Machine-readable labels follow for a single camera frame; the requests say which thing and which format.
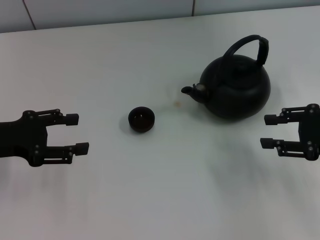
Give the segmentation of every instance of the black kettle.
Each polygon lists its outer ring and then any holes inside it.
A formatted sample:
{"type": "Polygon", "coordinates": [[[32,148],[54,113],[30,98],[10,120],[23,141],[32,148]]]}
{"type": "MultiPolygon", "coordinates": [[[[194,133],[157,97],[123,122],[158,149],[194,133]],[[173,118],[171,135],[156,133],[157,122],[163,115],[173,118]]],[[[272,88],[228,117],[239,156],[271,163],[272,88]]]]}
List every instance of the black kettle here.
{"type": "Polygon", "coordinates": [[[203,71],[200,83],[186,86],[181,92],[190,95],[217,116],[237,120],[259,112],[270,95],[269,76],[263,67],[269,42],[259,35],[247,36],[203,71]],[[257,60],[234,53],[243,45],[259,40],[257,60]]]}

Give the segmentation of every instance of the white tile wall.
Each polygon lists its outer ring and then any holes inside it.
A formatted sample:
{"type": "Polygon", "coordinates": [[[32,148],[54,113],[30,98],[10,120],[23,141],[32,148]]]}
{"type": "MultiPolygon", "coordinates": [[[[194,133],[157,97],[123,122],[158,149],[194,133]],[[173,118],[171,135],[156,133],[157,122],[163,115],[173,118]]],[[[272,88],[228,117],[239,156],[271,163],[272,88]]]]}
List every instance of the white tile wall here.
{"type": "Polygon", "coordinates": [[[25,0],[37,29],[188,17],[193,0],[25,0]]]}
{"type": "Polygon", "coordinates": [[[0,0],[0,33],[33,29],[22,0],[0,0]]]}
{"type": "Polygon", "coordinates": [[[320,5],[320,0],[196,0],[194,15],[320,5]]]}

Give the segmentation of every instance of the small bowl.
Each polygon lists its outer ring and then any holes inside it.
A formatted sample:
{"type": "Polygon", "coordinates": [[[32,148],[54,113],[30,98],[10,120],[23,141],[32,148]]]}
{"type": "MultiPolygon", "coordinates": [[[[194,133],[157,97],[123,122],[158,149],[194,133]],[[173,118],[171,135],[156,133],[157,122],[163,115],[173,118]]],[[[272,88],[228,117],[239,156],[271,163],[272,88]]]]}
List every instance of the small bowl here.
{"type": "Polygon", "coordinates": [[[138,133],[148,132],[155,124],[154,112],[145,106],[133,109],[128,116],[130,127],[138,133]]]}

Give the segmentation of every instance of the white table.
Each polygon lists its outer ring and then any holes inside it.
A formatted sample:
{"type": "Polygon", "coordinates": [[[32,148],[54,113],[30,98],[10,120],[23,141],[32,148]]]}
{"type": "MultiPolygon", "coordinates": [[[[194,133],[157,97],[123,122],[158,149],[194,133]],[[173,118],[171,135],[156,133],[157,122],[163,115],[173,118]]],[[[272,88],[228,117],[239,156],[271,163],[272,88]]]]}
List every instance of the white table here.
{"type": "Polygon", "coordinates": [[[297,141],[297,124],[264,115],[320,103],[319,19],[313,6],[0,34],[0,121],[60,108],[79,125],[49,127],[48,144],[90,143],[71,165],[0,159],[1,240],[318,240],[320,161],[260,138],[297,141]],[[180,89],[251,34],[269,40],[271,96],[226,124],[180,89]],[[137,106],[155,112],[142,135],[137,106]]]}

